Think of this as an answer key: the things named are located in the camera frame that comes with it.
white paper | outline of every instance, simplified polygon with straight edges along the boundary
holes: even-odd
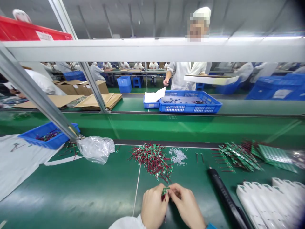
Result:
[[[61,159],[61,160],[57,160],[57,161],[46,162],[44,165],[45,166],[50,166],[50,165],[63,164],[63,163],[66,163],[66,162],[75,161],[75,160],[80,159],[80,158],[83,158],[83,157],[76,155],[76,156],[67,157],[65,159]]]
[[[166,88],[162,88],[157,92],[145,92],[145,103],[157,102],[159,99],[165,96]]]
[[[287,89],[281,89],[281,90],[277,90],[274,95],[273,95],[273,99],[284,99],[286,98],[286,96],[291,93],[292,90],[287,90]]]

white uniform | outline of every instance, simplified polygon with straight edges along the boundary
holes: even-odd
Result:
[[[105,78],[103,76],[101,76],[101,74],[100,74],[100,73],[104,72],[104,70],[100,69],[95,64],[92,64],[90,66],[90,72],[95,81],[97,81],[97,80],[106,81]]]
[[[142,69],[143,65],[141,63],[135,63],[134,64],[134,69]]]
[[[28,69],[25,69],[25,71],[47,95],[67,95],[45,75]]]
[[[207,68],[206,62],[194,62],[191,68],[191,62],[171,62],[167,68],[172,73],[171,90],[178,91],[195,91],[196,83],[184,81],[185,75],[199,75],[205,73]]]
[[[164,69],[167,69],[168,66],[169,66],[169,63],[166,62],[165,65],[164,65]]]
[[[305,66],[298,68],[293,73],[305,73]]]
[[[122,69],[130,68],[129,64],[127,62],[119,62],[119,65]]]
[[[155,62],[155,63],[150,62],[149,63],[149,69],[159,69],[158,63],[157,62]]]
[[[57,69],[62,73],[71,72],[71,66],[66,62],[55,62],[57,65]]]
[[[234,71],[234,74],[238,75],[241,79],[241,83],[245,82],[251,73],[253,72],[254,67],[251,62],[245,63],[243,66],[241,66],[238,70]]]
[[[104,69],[110,69],[110,68],[112,68],[112,65],[111,65],[110,62],[107,62],[107,64],[105,64],[105,63],[103,62],[103,68],[104,68]]]
[[[254,69],[258,69],[260,71],[250,80],[250,82],[255,83],[261,76],[271,76],[278,65],[278,62],[264,62],[261,65],[256,66]]]

green work surface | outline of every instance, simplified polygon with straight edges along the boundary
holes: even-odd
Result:
[[[0,202],[0,221],[6,220],[5,227],[14,229],[27,228],[109,228],[117,219],[132,216],[139,165],[136,161],[126,161],[134,146],[120,146],[117,153],[112,153],[105,165],[99,165],[78,159],[65,164],[41,165],[28,179]],[[56,159],[61,159],[59,152]],[[207,166],[217,169],[232,195],[240,206],[235,194],[237,184],[247,180],[271,184],[272,177],[300,181],[304,171],[299,174],[265,164],[265,172],[253,173],[236,170],[236,173],[221,172],[208,149],[181,148],[188,159],[185,166],[174,165],[171,180],[193,191],[206,222],[217,228],[233,228],[226,212],[215,193],[207,175]],[[135,214],[141,212],[142,197],[147,189],[158,185],[155,177],[145,172],[141,166]],[[181,220],[177,208],[170,201],[166,213],[166,224],[162,228],[187,228]]]
[[[64,113],[84,136],[112,139],[230,142],[244,138],[305,148],[303,118]],[[0,134],[21,134],[49,120],[39,112],[0,112]]]

metal pole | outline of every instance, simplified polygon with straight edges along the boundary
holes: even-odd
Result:
[[[133,25],[132,25],[131,5],[130,5],[130,3],[128,3],[128,8],[129,8],[129,18],[130,18],[131,35],[132,35],[132,37],[134,37]]]
[[[68,13],[64,7],[62,0],[49,0],[49,3],[51,4],[51,7],[55,13],[55,16],[63,30],[63,32],[70,33],[74,40],[78,40],[77,35],[74,31],[74,28],[72,26],[72,23],[70,21],[70,18],[68,16]],[[91,75],[90,67],[87,62],[79,62],[79,65],[81,66],[83,73],[89,83],[90,88],[92,89],[92,92],[96,98],[96,101],[98,102],[101,113],[107,113],[108,110],[106,109],[105,103],[103,101],[103,97],[95,83],[94,78]]]
[[[2,42],[0,42],[0,72],[24,93],[70,140],[77,140],[80,133],[28,75],[13,55],[3,46]]]
[[[110,22],[109,22],[109,18],[108,18],[108,14],[107,14],[107,11],[106,11],[106,5],[105,4],[103,4],[103,9],[104,9],[105,17],[106,17],[106,20],[107,20],[107,23],[108,23],[108,29],[110,31],[111,38],[113,38],[113,34],[112,34],[112,31],[111,31]]]
[[[153,1],[153,37],[156,37],[156,13],[157,13],[157,3],[156,0]]]
[[[85,22],[85,19],[84,19],[83,13],[82,13],[82,11],[81,11],[81,9],[80,9],[80,6],[79,6],[79,5],[77,5],[77,9],[78,9],[78,11],[79,11],[80,18],[81,18],[81,20],[83,21],[83,24],[84,24],[84,27],[85,27],[86,33],[87,33],[87,35],[88,35],[88,38],[89,38],[89,39],[92,39],[92,37],[90,36],[89,30],[88,30],[88,28],[87,28],[87,24],[86,24],[86,22]]]

blue plastic crate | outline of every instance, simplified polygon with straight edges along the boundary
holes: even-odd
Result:
[[[64,76],[67,81],[71,81],[71,80],[86,81],[86,77],[82,71],[67,72],[64,73]]]
[[[78,124],[72,123],[72,125],[80,132]],[[38,145],[50,149],[58,149],[62,144],[69,140],[69,138],[64,133],[59,133],[57,136],[51,138],[49,141],[46,142],[36,139],[36,137],[43,137],[46,134],[56,130],[59,130],[57,126],[55,126],[54,123],[49,122],[42,126],[36,127],[35,129],[29,130],[19,135],[19,137],[23,138],[28,143],[33,145]]]
[[[117,78],[119,87],[127,87],[131,85],[130,76],[121,76]]]
[[[223,86],[218,85],[216,87],[216,92],[218,94],[233,94],[239,88],[240,82],[241,82],[241,78],[239,77],[235,83],[231,83]]]
[[[145,100],[145,95],[143,97],[143,104],[144,104],[145,109],[156,109],[156,108],[158,109],[159,108],[159,105],[160,105],[159,101],[156,103],[145,103],[144,100]]]
[[[302,85],[301,80],[286,80],[282,77],[260,77],[246,100],[289,100],[291,93]]]
[[[129,86],[119,86],[120,93],[130,93],[132,90],[131,85]]]
[[[222,103],[215,98],[205,93],[204,91],[165,91],[165,96],[178,96],[178,97],[199,97],[205,103],[165,103],[162,98],[160,99],[161,112],[189,112],[189,113],[209,113],[214,114],[219,111]]]

